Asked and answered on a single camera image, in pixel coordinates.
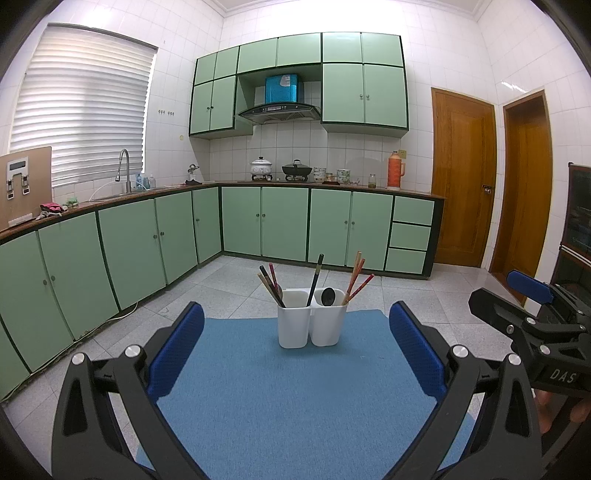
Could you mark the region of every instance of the tile floor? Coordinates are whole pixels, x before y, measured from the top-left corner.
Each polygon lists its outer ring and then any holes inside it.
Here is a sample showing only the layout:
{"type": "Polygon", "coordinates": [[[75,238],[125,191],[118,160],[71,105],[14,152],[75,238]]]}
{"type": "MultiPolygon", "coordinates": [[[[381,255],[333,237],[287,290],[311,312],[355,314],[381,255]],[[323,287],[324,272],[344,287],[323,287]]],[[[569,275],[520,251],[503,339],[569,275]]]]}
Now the tile floor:
{"type": "MultiPolygon", "coordinates": [[[[219,257],[144,300],[133,314],[77,350],[94,360],[118,356],[132,343],[143,345],[158,328],[170,325],[190,300],[201,303],[208,317],[276,317],[277,306],[256,276],[260,265],[261,261],[219,257]]],[[[293,265],[277,264],[275,271],[283,288],[309,287],[313,276],[312,268],[293,265]]],[[[346,290],[348,280],[348,273],[323,270],[318,286],[346,290]]],[[[468,309],[470,292],[480,287],[515,302],[486,270],[436,264],[428,281],[375,277],[351,301],[349,310],[379,309],[386,313],[391,304],[403,300],[421,322],[437,328],[449,344],[462,343],[476,356],[502,359],[511,351],[510,341],[468,309]]],[[[51,366],[4,405],[18,434],[48,470],[53,419],[69,358],[51,366]]],[[[135,455],[138,440],[121,399],[112,395],[112,401],[123,435],[135,455]]],[[[480,398],[475,396],[469,411],[475,416],[479,408],[480,398]]]]}

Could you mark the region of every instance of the window blinds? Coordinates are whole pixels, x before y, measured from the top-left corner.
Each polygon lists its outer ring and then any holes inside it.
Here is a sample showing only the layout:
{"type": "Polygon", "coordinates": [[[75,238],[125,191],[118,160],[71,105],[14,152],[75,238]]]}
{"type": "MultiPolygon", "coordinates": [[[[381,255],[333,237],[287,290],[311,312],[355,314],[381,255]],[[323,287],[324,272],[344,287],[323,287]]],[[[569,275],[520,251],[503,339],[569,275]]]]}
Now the window blinds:
{"type": "Polygon", "coordinates": [[[51,146],[53,187],[114,177],[123,148],[131,171],[141,171],[154,54],[123,38],[48,26],[21,86],[10,151],[51,146]]]}

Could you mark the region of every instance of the blue box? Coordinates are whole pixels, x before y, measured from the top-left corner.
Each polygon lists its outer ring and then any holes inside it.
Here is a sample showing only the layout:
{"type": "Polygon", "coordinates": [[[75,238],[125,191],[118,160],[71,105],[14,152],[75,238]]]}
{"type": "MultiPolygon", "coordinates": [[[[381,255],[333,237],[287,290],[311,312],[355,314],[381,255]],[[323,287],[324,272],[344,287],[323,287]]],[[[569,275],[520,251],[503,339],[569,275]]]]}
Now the blue box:
{"type": "Polygon", "coordinates": [[[265,79],[265,103],[302,102],[303,84],[298,84],[297,75],[276,75],[265,79]]]}

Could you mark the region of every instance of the blue gripper pad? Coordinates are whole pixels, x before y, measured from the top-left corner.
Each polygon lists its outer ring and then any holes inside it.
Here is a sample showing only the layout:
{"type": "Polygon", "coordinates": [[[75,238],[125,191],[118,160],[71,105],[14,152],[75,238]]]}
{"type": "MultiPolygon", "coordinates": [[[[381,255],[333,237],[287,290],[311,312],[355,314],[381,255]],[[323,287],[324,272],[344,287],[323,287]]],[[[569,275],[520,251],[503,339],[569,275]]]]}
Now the blue gripper pad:
{"type": "Polygon", "coordinates": [[[203,332],[205,315],[196,303],[185,314],[150,365],[147,394],[156,402],[168,395],[203,332]]]}
{"type": "Polygon", "coordinates": [[[400,302],[390,308],[390,331],[425,395],[441,401],[447,393],[445,368],[400,302]]]}
{"type": "Polygon", "coordinates": [[[552,300],[554,300],[554,295],[552,295],[548,285],[517,270],[509,272],[507,285],[537,303],[552,303],[552,300]]]}

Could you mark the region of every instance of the pot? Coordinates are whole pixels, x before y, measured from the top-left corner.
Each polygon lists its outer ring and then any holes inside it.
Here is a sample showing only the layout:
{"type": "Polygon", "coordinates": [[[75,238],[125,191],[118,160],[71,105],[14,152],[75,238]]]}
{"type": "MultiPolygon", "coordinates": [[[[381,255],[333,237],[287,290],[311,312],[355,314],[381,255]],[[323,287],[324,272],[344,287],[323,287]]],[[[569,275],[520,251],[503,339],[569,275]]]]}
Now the pot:
{"type": "Polygon", "coordinates": [[[282,166],[281,169],[285,175],[292,177],[307,177],[312,171],[312,167],[302,164],[298,159],[294,160],[294,162],[289,165],[282,166]]]}

